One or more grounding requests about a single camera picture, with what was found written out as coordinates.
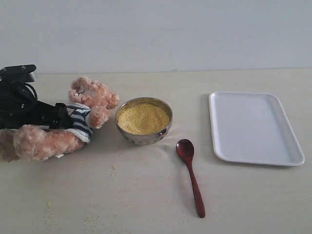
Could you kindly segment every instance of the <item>tray rim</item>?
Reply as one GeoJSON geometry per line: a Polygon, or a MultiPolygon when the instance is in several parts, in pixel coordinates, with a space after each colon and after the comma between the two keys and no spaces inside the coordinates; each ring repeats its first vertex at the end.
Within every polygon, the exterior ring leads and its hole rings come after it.
{"type": "Polygon", "coordinates": [[[210,124],[211,124],[211,133],[212,133],[213,150],[214,150],[215,155],[216,155],[219,159],[221,159],[221,160],[223,160],[223,161],[225,161],[225,162],[247,163],[247,164],[258,164],[258,165],[272,165],[272,166],[289,166],[289,167],[295,167],[295,166],[300,166],[300,165],[304,164],[304,162],[305,162],[305,156],[304,156],[304,153],[303,153],[303,151],[302,151],[302,148],[301,148],[301,146],[300,146],[300,144],[299,144],[299,141],[298,141],[298,139],[297,139],[297,137],[296,137],[296,134],[295,134],[295,132],[294,132],[294,130],[293,130],[293,127],[292,127],[292,125],[291,125],[291,123],[290,123],[290,121],[289,121],[289,119],[288,119],[288,117],[287,117],[287,114],[286,114],[286,112],[285,112],[285,110],[284,110],[284,108],[283,108],[282,102],[280,101],[280,99],[279,99],[276,95],[271,94],[271,93],[265,93],[265,92],[214,91],[214,92],[211,92],[211,93],[209,94],[208,101],[209,101],[209,104],[208,104],[208,105],[209,105],[209,113],[210,113],[210,124]],[[267,95],[267,96],[271,96],[271,97],[273,97],[274,99],[276,99],[276,101],[277,101],[277,103],[278,103],[278,105],[279,105],[279,108],[280,108],[280,110],[281,110],[282,113],[283,113],[283,117],[285,118],[286,123],[287,123],[287,125],[288,125],[288,127],[289,127],[289,129],[290,129],[290,132],[291,132],[291,134],[292,134],[292,136],[293,136],[293,138],[294,138],[295,145],[296,145],[296,147],[297,147],[298,150],[299,150],[299,153],[300,153],[300,156],[301,156],[300,161],[299,161],[298,163],[291,163],[291,162],[289,162],[289,163],[285,163],[285,162],[279,163],[279,162],[268,162],[268,161],[263,161],[263,162],[257,161],[257,162],[256,162],[256,161],[253,161],[253,160],[230,160],[228,157],[224,157],[222,154],[220,154],[220,153],[218,152],[218,150],[216,149],[216,139],[215,139],[215,132],[216,132],[216,130],[215,130],[214,124],[213,124],[213,123],[215,122],[215,119],[214,119],[214,117],[213,117],[213,109],[212,109],[212,100],[213,100],[213,96],[216,95],[216,94],[220,94],[220,93],[222,93],[222,94],[267,95]]]}

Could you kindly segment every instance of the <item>white wall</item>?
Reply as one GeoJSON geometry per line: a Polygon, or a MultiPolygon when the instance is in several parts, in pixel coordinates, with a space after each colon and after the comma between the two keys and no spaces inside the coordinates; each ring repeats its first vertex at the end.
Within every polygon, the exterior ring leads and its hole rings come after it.
{"type": "Polygon", "coordinates": [[[1,0],[0,67],[39,73],[312,66],[311,0],[1,0]]]}

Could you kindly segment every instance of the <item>spoon handle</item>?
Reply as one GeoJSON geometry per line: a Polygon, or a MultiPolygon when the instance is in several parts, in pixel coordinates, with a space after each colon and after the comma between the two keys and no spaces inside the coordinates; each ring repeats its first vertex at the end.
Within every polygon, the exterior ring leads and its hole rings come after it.
{"type": "Polygon", "coordinates": [[[199,217],[204,218],[205,217],[205,206],[203,199],[201,197],[201,193],[193,172],[192,166],[188,166],[190,176],[191,176],[191,182],[192,182],[192,188],[193,188],[193,194],[194,194],[194,200],[196,205],[197,214],[199,217]]]}

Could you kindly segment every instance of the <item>cornmeal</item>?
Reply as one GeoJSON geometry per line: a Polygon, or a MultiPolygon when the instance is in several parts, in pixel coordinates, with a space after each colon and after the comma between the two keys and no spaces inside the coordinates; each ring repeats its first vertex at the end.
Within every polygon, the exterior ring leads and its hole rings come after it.
{"type": "Polygon", "coordinates": [[[123,130],[136,135],[156,133],[169,122],[169,116],[164,110],[148,103],[125,110],[118,119],[118,124],[123,130]]]}

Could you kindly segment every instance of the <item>wooden spoon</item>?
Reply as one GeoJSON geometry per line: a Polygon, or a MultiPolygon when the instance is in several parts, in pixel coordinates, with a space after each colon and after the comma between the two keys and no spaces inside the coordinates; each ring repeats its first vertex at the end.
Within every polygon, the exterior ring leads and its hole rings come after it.
{"type": "Polygon", "coordinates": [[[189,140],[182,139],[176,144],[176,152],[189,169],[197,214],[199,217],[204,218],[205,206],[192,168],[194,145],[189,140]]]}

